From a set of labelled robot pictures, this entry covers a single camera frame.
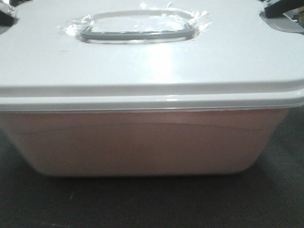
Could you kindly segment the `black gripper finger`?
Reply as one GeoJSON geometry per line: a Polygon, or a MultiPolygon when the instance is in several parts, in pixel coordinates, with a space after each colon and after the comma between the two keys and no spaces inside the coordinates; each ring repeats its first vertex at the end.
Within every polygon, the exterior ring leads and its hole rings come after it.
{"type": "Polygon", "coordinates": [[[264,0],[264,12],[267,18],[278,17],[283,13],[298,8],[297,0],[264,0]]]}
{"type": "Polygon", "coordinates": [[[18,18],[16,16],[17,10],[14,6],[9,4],[1,4],[0,5],[0,25],[1,26],[13,26],[18,22],[18,18]]]}

